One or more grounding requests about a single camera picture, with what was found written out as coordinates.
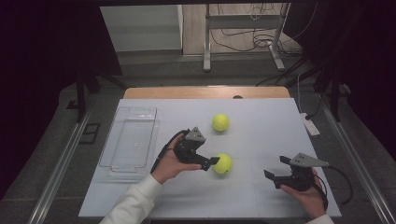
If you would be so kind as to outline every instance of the white shirt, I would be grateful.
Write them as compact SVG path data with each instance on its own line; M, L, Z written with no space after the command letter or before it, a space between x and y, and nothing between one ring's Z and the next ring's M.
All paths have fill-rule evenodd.
M154 207L154 199L163 190L152 175L140 183L131 185L117 200L113 209L100 224L140 224ZM306 224L333 224L329 215L323 215Z

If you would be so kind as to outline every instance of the gray floor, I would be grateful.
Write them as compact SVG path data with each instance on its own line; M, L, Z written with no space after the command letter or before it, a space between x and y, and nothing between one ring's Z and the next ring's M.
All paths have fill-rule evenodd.
M285 64L291 66L295 60L295 58L286 58ZM279 75L268 54L215 55L210 73L203 71L201 57L181 56L180 52L123 53L120 55L120 64L124 76L117 78L135 87L254 86L268 77ZM307 66L309 64L298 69L288 78L297 77ZM89 95L92 113L88 120L88 123L100 123L98 136L92 144L78 144L44 223L98 223L100 220L98 218L80 218L78 211L91 182L94 167L99 160L111 119L114 116L118 100L122 98L123 90L111 82L98 79L102 89L98 94ZM312 83L315 80L315 77L311 77L302 81L299 88L295 86L289 89L296 103L298 104L300 101L301 109L308 114L315 113L320 102L318 95L312 90ZM271 85L274 81L275 79L272 79L262 85ZM46 133L37 145L34 155L0 202L1 223L26 223L32 215L32 211L50 179L51 172L76 127L77 111L66 109L68 103L76 100L76 97L74 85L61 92L59 107ZM355 190L350 203L340 204L343 217L337 218L335 222L383 223L325 115L324 102L320 103L320 108L318 114L312 118L321 132L319 137L311 139L313 146L320 159L328 161L346 173ZM395 214L396 178L390 175L396 171L395 161L355 116L347 104L347 98L340 99L339 112L341 124L350 141L361 156L368 173L386 198L391 212ZM91 135L83 134L80 141L90 141L91 139ZM332 171L326 171L326 176L330 181L336 201L343 201L348 195L345 180ZM264 221L268 223L304 223L303 218L234 222L263 223Z

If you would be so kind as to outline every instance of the human hand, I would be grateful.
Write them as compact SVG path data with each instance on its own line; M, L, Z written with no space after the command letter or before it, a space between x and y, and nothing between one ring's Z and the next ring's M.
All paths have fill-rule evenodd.
M318 172L312 168L312 172L314 175L318 175ZM315 183L322 189L322 186L318 180L318 177L315 176ZM310 188L306 191L298 191L296 189L292 189L286 185L280 186L285 192L289 195L296 198L306 213L309 215L310 218L315 219L317 217L321 217L326 214L324 209L323 200L319 194L319 192L314 189Z
M161 158L158 166L155 168L154 172L152 172L152 176L156 179L160 184L165 183L166 180L176 177L182 171L193 171L200 170L200 164L185 164L180 162L174 152L175 144L177 141L183 136L183 133L178 135L172 142L169 144L168 149L165 154Z

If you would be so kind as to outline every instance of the wall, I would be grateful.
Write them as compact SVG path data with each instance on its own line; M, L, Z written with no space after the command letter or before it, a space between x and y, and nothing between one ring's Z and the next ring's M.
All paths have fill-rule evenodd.
M178 6L101 7L114 49L181 49Z

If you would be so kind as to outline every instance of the yellow tennis ball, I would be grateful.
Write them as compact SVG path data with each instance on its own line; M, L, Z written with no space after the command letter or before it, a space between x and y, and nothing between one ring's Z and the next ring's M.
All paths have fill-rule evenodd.
M227 154L220 153L217 155L217 157L220 157L218 163L213 166L213 170L221 175L225 175L233 169L233 160L231 157Z
M225 114L217 114L212 119L212 127L219 132L228 129L229 125L230 125L230 121L228 120L228 117Z

